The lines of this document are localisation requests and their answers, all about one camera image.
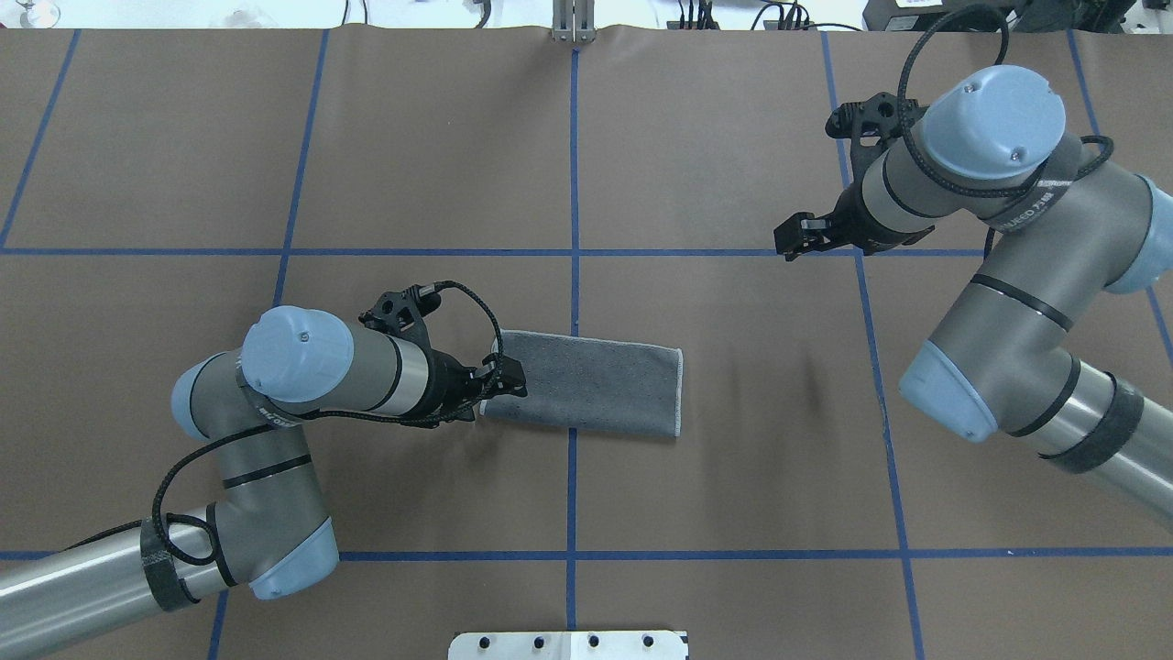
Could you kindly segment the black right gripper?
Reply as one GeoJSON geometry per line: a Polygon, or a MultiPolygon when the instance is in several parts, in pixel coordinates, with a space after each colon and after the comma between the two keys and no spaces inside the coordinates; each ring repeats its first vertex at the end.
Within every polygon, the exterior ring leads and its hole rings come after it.
{"type": "Polygon", "coordinates": [[[777,225],[773,243],[778,256],[793,261],[811,252],[854,246],[874,256],[900,246],[911,246],[935,231],[896,231],[881,225],[866,206],[861,183],[852,183],[829,215],[795,213],[777,225]]]}

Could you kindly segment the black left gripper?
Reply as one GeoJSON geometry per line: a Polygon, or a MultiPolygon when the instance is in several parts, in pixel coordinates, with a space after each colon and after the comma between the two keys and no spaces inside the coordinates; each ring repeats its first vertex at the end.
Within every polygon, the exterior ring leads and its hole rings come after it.
{"type": "Polygon", "coordinates": [[[523,366],[514,358],[484,358],[479,367],[461,365],[443,351],[430,351],[428,402],[429,424],[475,421],[480,401],[499,396],[528,396],[523,366]]]}

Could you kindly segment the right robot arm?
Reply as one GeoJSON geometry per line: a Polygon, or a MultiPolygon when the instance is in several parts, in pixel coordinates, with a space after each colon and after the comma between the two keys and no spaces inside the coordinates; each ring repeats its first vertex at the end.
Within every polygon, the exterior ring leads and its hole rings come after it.
{"type": "Polygon", "coordinates": [[[848,114],[863,148],[828,215],[774,229],[787,260],[909,246],[971,213],[1001,241],[899,381],[960,438],[1022,438],[1045,463],[1123,494],[1169,526],[1169,410],[1063,346],[1096,295],[1169,271],[1169,193],[1096,163],[1039,72],[994,64],[918,108],[879,93],[848,114]]]}

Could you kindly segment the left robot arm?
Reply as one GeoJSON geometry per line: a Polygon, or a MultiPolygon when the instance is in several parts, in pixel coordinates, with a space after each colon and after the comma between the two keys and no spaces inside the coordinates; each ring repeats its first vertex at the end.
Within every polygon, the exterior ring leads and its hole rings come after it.
{"type": "Polygon", "coordinates": [[[388,302],[355,324],[277,306],[239,349],[189,368],[172,386],[172,419],[201,445],[167,472],[143,519],[4,574],[4,658],[49,655],[240,584],[279,599],[334,572],[334,522],[305,426],[432,429],[526,394],[501,336],[466,367],[402,319],[388,302]]]}

